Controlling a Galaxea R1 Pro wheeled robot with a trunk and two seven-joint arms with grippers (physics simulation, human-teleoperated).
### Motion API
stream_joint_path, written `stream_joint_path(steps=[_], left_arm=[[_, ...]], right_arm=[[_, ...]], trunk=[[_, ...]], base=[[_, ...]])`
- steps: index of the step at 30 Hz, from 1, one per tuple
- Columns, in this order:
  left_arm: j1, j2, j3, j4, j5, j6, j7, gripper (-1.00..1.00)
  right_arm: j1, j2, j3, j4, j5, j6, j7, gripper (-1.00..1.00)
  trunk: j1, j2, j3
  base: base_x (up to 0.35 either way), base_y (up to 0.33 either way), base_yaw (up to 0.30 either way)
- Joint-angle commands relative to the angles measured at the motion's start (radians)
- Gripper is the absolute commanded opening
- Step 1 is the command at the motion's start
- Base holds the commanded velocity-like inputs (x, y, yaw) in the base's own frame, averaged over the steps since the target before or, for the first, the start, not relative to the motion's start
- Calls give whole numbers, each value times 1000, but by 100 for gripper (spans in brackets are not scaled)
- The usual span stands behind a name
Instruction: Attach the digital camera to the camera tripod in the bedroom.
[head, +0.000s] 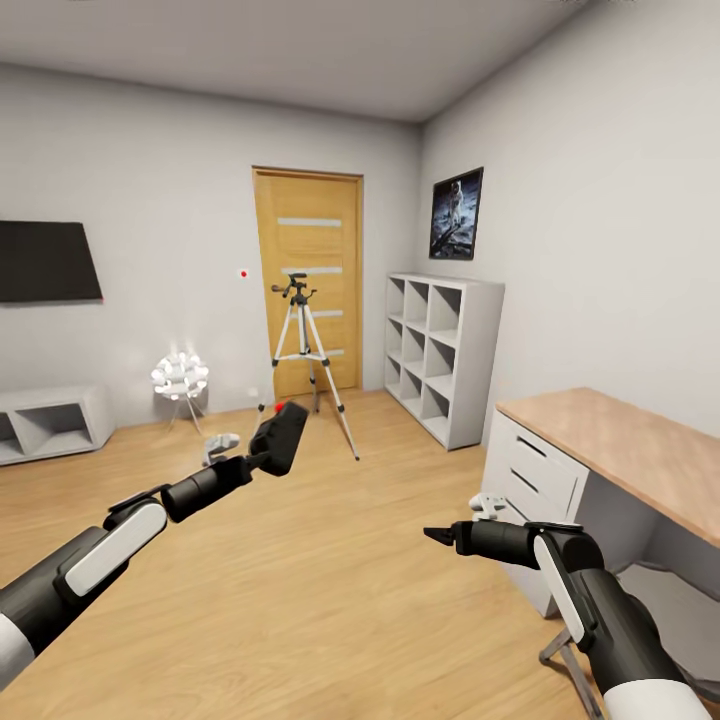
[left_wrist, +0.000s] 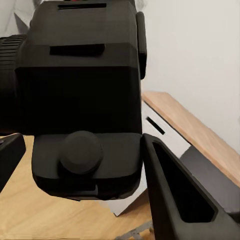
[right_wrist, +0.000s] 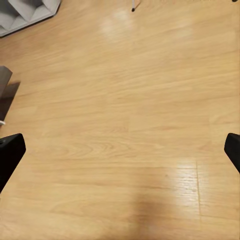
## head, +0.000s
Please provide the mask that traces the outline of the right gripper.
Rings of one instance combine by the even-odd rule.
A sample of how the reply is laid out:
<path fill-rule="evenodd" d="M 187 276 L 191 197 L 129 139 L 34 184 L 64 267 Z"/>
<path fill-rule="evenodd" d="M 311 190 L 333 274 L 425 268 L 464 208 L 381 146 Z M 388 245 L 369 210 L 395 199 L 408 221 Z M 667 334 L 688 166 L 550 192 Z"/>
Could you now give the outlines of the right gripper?
<path fill-rule="evenodd" d="M 456 542 L 459 555 L 480 555 L 513 564 L 504 546 L 504 534 L 510 522 L 496 520 L 457 521 L 449 527 L 424 527 L 422 532 L 434 540 L 452 545 Z"/>

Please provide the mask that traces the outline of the digital camera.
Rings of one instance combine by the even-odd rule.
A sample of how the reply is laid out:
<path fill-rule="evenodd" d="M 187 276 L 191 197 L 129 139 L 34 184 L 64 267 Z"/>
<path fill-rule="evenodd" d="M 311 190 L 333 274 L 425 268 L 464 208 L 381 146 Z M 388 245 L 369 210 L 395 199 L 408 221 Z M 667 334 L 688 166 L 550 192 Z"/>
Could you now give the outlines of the digital camera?
<path fill-rule="evenodd" d="M 276 476 L 290 472 L 296 450 L 308 418 L 308 410 L 286 402 L 271 419 L 257 425 L 255 435 L 248 445 L 247 456 L 252 457 L 267 451 L 271 456 L 258 466 L 258 469 Z"/>

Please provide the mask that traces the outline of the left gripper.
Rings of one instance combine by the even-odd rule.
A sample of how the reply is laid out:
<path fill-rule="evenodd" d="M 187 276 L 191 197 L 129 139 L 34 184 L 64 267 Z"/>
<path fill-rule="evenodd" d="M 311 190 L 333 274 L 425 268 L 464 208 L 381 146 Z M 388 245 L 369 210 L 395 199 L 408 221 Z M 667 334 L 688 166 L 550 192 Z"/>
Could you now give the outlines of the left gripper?
<path fill-rule="evenodd" d="M 251 472 L 270 456 L 270 451 L 246 459 L 239 455 L 191 475 L 189 479 L 196 483 L 203 498 L 202 509 L 231 494 L 237 487 L 249 484 L 252 481 Z"/>

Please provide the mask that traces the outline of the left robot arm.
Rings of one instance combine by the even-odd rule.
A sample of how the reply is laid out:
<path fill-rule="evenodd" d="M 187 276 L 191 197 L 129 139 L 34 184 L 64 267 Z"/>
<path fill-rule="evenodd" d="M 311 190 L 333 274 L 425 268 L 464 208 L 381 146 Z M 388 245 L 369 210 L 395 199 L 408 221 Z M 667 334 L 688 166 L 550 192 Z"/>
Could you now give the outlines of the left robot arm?
<path fill-rule="evenodd" d="M 236 434 L 208 440 L 202 471 L 110 506 L 102 528 L 89 527 L 0 589 L 0 693 L 128 569 L 167 518 L 179 524 L 252 481 L 271 452 L 227 461 L 222 454 L 238 444 Z M 162 503 L 150 497 L 159 492 Z"/>

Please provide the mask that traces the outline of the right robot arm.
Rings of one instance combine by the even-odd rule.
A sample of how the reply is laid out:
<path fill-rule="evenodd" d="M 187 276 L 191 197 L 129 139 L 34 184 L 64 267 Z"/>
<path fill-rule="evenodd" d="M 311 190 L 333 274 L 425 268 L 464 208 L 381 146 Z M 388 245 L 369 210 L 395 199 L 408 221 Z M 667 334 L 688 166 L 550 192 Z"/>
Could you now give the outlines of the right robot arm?
<path fill-rule="evenodd" d="M 648 608 L 605 569 L 597 542 L 578 523 L 497 519 L 502 494 L 469 502 L 473 520 L 424 527 L 459 555 L 480 555 L 541 569 L 575 645 L 590 668 L 611 720 L 712 720 L 661 645 Z"/>

